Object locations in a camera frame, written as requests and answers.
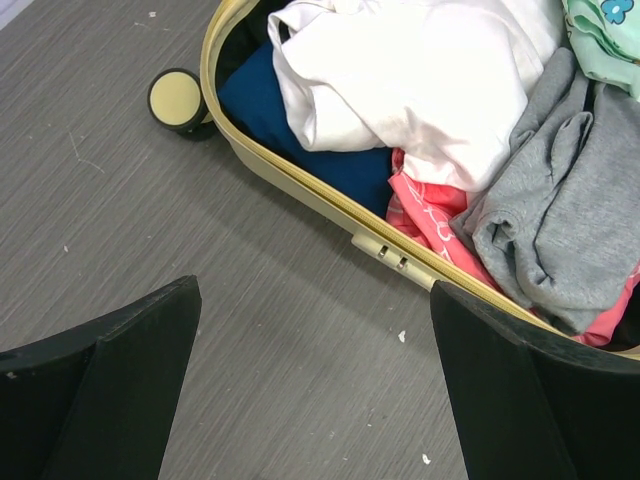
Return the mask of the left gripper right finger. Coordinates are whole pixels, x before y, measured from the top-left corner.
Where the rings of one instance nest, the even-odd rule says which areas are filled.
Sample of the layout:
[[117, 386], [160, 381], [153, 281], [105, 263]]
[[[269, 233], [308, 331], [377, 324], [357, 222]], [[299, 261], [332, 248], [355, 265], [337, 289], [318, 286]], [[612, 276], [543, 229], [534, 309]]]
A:
[[637, 360], [442, 281], [431, 317], [469, 478], [638, 478]]

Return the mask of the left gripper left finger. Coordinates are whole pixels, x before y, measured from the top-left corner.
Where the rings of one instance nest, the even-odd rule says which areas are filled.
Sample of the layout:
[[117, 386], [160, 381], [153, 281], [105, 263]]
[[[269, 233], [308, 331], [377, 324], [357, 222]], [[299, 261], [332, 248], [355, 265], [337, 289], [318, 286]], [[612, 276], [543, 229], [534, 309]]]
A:
[[2, 478], [157, 478], [201, 307], [196, 276], [183, 276], [2, 352]]

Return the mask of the grey shirt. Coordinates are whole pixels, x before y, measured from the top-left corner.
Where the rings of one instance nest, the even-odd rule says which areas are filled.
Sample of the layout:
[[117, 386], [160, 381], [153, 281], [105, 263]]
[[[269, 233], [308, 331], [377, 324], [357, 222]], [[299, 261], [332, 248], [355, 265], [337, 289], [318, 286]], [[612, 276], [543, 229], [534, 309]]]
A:
[[639, 104], [551, 57], [489, 188], [450, 225], [499, 288], [583, 334], [639, 263]]

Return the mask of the pink patterned shirt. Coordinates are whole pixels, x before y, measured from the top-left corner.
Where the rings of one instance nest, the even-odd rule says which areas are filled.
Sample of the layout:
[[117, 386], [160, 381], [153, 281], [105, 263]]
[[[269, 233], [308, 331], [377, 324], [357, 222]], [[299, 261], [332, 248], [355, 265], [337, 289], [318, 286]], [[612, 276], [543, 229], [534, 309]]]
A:
[[[391, 154], [392, 176], [389, 184], [393, 195], [386, 221], [467, 274], [498, 290], [498, 285], [481, 261], [463, 245], [449, 226], [453, 216], [466, 209], [467, 194], [454, 187], [411, 179], [403, 172], [404, 155], [405, 152], [399, 148], [395, 148]], [[594, 347], [610, 344], [638, 282], [639, 272], [634, 271], [614, 307], [599, 315], [577, 340]]]

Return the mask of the yellow suitcase black lining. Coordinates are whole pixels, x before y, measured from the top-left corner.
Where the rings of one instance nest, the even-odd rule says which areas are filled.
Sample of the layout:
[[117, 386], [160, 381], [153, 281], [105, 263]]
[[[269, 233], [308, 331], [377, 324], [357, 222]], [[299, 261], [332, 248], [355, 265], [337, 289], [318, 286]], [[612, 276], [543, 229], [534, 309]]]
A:
[[[257, 143], [236, 127], [223, 111], [218, 99], [218, 89], [260, 46], [269, 43], [272, 47], [267, 32], [268, 16], [291, 2], [294, 1], [221, 2], [205, 34], [199, 72], [172, 68], [162, 72], [152, 82], [148, 93], [152, 117], [163, 127], [187, 137], [206, 136], [210, 128], [218, 128], [242, 163], [254, 173], [349, 231], [358, 248], [414, 283], [425, 288], [430, 288], [439, 280], [454, 283], [525, 321], [578, 341], [577, 337], [582, 334], [569, 335], [558, 330], [534, 311], [514, 302], [500, 288], [494, 290], [396, 229], [386, 221], [386, 215], [378, 217], [332, 186]], [[564, 33], [554, 53], [563, 47], [574, 53], [567, 35], [563, 5], [562, 11]], [[537, 83], [529, 94], [526, 107]], [[467, 207], [453, 216], [449, 221], [450, 228], [451, 221], [466, 211], [489, 188], [510, 158], [510, 137], [508, 158], [484, 190], [464, 191], [467, 194]], [[636, 325], [638, 321], [639, 282], [634, 288], [623, 319], [614, 331], [611, 343], [596, 348], [607, 348], [628, 357], [637, 356], [638, 341], [624, 340], [622, 333], [625, 328]]]

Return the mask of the white cloth garment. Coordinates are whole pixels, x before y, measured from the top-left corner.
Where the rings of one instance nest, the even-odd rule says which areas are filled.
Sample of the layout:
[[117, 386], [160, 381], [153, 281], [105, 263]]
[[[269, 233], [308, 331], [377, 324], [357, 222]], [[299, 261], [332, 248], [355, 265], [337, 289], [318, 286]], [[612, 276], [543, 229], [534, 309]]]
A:
[[479, 192], [564, 23], [558, 1], [294, 1], [267, 32], [304, 149], [398, 148], [410, 178]]

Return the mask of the blue shirt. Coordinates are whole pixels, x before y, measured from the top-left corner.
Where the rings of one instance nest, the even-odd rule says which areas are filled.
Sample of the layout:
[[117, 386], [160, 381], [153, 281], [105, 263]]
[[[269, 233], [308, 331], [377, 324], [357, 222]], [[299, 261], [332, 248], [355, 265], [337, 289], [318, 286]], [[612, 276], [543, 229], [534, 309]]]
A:
[[223, 111], [254, 141], [383, 218], [392, 196], [389, 148], [309, 152], [290, 130], [272, 65], [272, 47], [260, 46], [218, 89]]

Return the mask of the green tissue packet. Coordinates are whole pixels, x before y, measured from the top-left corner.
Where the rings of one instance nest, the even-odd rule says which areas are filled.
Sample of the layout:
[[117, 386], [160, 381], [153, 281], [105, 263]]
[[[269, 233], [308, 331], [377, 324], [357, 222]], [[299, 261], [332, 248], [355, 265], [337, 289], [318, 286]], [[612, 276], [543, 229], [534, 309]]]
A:
[[639, 98], [639, 2], [566, 0], [569, 42], [589, 79]]

